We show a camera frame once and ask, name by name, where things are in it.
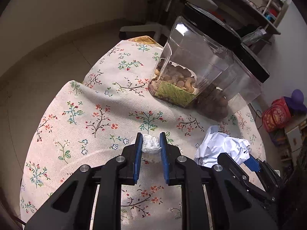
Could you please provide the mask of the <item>blue-white paper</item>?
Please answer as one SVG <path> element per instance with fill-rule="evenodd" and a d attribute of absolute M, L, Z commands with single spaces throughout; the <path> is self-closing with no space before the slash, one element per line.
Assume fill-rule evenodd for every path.
<path fill-rule="evenodd" d="M 211 168 L 218 163 L 218 156 L 227 153 L 238 165 L 250 158 L 248 140 L 233 138 L 219 132 L 219 126 L 213 125 L 207 129 L 205 137 L 196 150 L 194 161 L 203 167 Z"/>

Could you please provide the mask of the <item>small white tissue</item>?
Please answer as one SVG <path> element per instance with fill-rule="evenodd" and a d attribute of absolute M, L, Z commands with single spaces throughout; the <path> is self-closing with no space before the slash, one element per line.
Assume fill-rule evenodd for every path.
<path fill-rule="evenodd" d="M 151 135 L 143 135 L 142 161 L 145 163 L 161 162 L 161 147 L 159 138 Z"/>

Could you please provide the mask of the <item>wooden shelf cabinet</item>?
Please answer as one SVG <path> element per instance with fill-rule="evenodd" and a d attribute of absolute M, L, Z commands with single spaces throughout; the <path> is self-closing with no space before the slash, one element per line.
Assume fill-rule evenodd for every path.
<path fill-rule="evenodd" d="M 284 128 L 284 133 L 285 145 L 281 147 L 281 162 L 295 167 L 306 138 L 306 117 L 292 119 Z"/>

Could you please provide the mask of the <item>red printed bucket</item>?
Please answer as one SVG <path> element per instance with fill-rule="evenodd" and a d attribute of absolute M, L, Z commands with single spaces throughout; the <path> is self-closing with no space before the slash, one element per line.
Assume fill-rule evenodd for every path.
<path fill-rule="evenodd" d="M 291 113 L 284 97 L 273 101 L 262 113 L 262 126 L 268 133 L 284 128 L 290 120 Z"/>

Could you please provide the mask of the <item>purple balance ball toy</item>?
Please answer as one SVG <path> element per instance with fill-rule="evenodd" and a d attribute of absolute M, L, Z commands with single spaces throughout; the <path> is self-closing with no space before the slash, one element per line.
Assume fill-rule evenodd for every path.
<path fill-rule="evenodd" d="M 284 97 L 284 99 L 291 113 L 306 114 L 304 94 L 300 89 L 295 89 L 292 92 L 291 97 Z"/>

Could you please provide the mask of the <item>dark nut jar black lid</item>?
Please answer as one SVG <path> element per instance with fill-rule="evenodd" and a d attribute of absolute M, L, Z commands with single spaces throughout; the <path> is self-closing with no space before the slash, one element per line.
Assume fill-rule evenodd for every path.
<path fill-rule="evenodd" d="M 270 77 L 260 59 L 245 44 L 229 54 L 230 64 L 196 98 L 195 110 L 214 121 L 235 114 L 262 92 Z"/>

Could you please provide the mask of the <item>floral tablecloth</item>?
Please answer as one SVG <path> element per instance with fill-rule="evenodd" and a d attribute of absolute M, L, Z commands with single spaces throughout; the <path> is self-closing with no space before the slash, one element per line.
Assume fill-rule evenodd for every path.
<path fill-rule="evenodd" d="M 133 144 L 138 132 L 159 137 L 193 159 L 207 129 L 249 141 L 266 160 L 248 106 L 221 122 L 154 98 L 148 84 L 162 46 L 149 36 L 122 40 L 102 56 L 84 81 L 69 81 L 45 111 L 30 144 L 20 192 L 21 220 L 40 206 L 83 164 L 96 167 Z M 121 229 L 181 229 L 180 186 L 167 186 L 158 157 L 142 154 L 135 186 L 122 186 Z"/>

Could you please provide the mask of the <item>cashew jar black lid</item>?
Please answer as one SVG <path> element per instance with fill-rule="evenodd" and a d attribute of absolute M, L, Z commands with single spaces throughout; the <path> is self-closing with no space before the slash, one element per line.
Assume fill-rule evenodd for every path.
<path fill-rule="evenodd" d="M 182 108 L 231 65 L 232 44 L 240 36 L 210 12 L 186 3 L 176 18 L 148 90 L 156 98 Z"/>

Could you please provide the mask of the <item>silver foil bag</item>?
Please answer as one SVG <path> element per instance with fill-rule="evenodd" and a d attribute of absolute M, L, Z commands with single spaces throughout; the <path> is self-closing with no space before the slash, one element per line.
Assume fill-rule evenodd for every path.
<path fill-rule="evenodd" d="M 245 35 L 241 38 L 242 43 L 244 43 L 247 46 L 253 45 L 260 39 L 262 39 L 267 34 L 266 30 L 264 28 L 257 28 L 255 31 Z"/>

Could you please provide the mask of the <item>wooden desk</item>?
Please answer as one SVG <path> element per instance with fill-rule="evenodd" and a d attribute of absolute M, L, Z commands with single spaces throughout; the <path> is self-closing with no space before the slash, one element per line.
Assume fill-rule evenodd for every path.
<path fill-rule="evenodd" d="M 251 50 L 259 54 L 265 45 L 271 45 L 275 35 L 281 35 L 278 29 L 291 0 L 212 0 L 218 6 L 213 13 L 221 21 L 232 27 L 240 37 L 263 28 L 266 34 Z"/>

